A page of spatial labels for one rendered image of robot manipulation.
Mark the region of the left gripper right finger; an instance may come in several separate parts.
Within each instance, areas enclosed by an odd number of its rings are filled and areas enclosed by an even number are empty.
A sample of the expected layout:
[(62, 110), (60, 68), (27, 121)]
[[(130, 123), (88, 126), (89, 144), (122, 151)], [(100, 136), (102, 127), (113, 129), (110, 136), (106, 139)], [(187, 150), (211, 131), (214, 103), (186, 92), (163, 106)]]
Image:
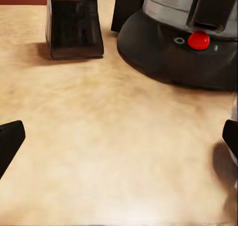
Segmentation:
[(238, 121), (226, 121), (223, 126), (222, 138), (238, 159)]

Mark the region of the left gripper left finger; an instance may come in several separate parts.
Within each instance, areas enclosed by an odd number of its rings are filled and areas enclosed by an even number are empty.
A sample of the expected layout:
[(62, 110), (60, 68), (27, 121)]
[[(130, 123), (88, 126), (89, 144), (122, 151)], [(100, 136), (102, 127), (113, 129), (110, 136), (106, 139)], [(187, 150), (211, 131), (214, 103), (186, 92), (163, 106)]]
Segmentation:
[(21, 120), (0, 125), (0, 179), (26, 139)]

